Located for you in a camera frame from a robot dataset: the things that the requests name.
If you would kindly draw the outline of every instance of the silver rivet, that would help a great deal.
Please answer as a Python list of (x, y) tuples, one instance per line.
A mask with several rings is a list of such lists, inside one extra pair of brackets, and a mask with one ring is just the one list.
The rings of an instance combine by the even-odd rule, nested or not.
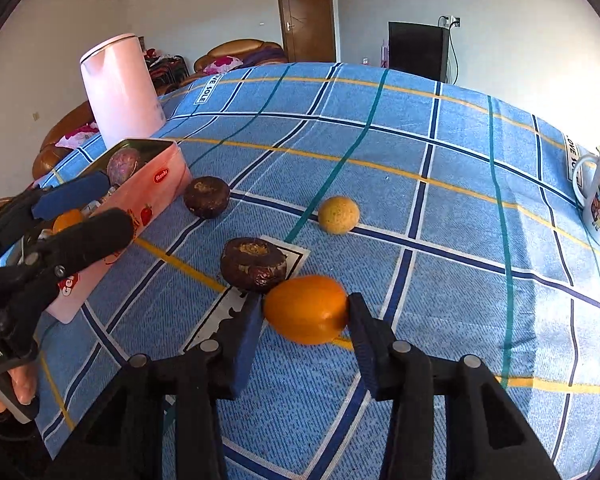
[(147, 358), (144, 354), (136, 354), (129, 359), (129, 364), (132, 365), (133, 368), (142, 368), (146, 362)]
[(36, 261), (39, 259), (40, 254), (39, 253), (29, 253), (27, 254), (27, 257), (24, 259), (24, 263), (26, 265), (33, 265), (36, 263)]
[(480, 358), (478, 356), (465, 355), (464, 364), (466, 364), (469, 368), (480, 368), (482, 361), (480, 361)]
[(200, 349), (203, 352), (215, 352), (218, 348), (220, 348), (220, 343), (215, 339), (207, 339), (200, 343)]
[(396, 352), (400, 354), (406, 354), (407, 352), (411, 351), (411, 345), (406, 341), (394, 341), (394, 343), (391, 346)]

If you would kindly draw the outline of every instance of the white wall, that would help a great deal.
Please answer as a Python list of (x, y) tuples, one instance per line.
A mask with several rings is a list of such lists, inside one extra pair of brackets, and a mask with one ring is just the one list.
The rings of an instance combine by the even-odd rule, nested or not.
[[(132, 31), (147, 48), (197, 58), (225, 41), (256, 38), (282, 45), (278, 0), (126, 0)], [(338, 1), (334, 0), (339, 56)]]
[(343, 61), (377, 66), (389, 21), (460, 16), (458, 85), (536, 113), (590, 149), (600, 142), (600, 19), (586, 0), (338, 1)]
[(22, 0), (1, 28), (0, 198), (31, 183), (42, 139), (86, 100), (80, 57), (128, 32), (123, 17), (119, 0)]

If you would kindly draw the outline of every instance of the orange fruit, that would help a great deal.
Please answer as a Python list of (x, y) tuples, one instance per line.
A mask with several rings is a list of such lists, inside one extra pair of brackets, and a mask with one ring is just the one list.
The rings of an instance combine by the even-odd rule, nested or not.
[(332, 196), (318, 209), (318, 223), (330, 235), (343, 235), (360, 221), (358, 204), (346, 196)]
[(84, 220), (84, 218), (79, 209), (70, 209), (56, 218), (53, 232), (57, 235), (60, 231), (63, 231), (72, 225), (79, 224), (82, 220)]
[(347, 293), (327, 276), (292, 278), (265, 296), (264, 317), (295, 343), (328, 343), (347, 325)]

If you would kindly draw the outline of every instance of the plaid tablecloth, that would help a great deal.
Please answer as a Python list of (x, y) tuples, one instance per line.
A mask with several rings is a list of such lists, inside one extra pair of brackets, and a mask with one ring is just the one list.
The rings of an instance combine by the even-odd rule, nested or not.
[[(159, 359), (191, 341), (224, 287), (224, 242), (268, 235), (308, 252), (301, 274), (362, 292), (398, 337), (444, 358), (480, 356), (563, 478), (600, 459), (600, 248), (576, 209), (559, 131), (487, 95), (346, 64), (236, 70), (162, 105), (156, 137), (178, 139), (193, 174), (221, 177), (232, 200), (210, 221), (177, 200), (75, 319), (49, 329), (37, 423), (51, 453), (130, 355)], [(44, 184), (103, 152), (90, 140)], [(315, 211), (337, 194), (362, 216), (329, 236)], [(378, 477), (390, 404), (365, 393), (346, 333), (336, 343), (264, 331), (247, 388), (219, 403), (232, 479)], [(444, 431), (440, 399), (437, 479)]]

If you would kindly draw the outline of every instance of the dark purple fruit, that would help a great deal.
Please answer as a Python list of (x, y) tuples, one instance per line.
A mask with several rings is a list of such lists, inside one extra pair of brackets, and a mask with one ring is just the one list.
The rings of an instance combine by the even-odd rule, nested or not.
[(107, 176), (112, 186), (122, 186), (144, 166), (140, 152), (135, 148), (120, 148), (107, 164)]
[(229, 186), (221, 178), (201, 176), (184, 190), (184, 205), (200, 218), (215, 218), (229, 205)]
[(234, 238), (224, 246), (220, 272), (241, 290), (268, 292), (284, 281), (285, 255), (274, 244), (260, 238)]

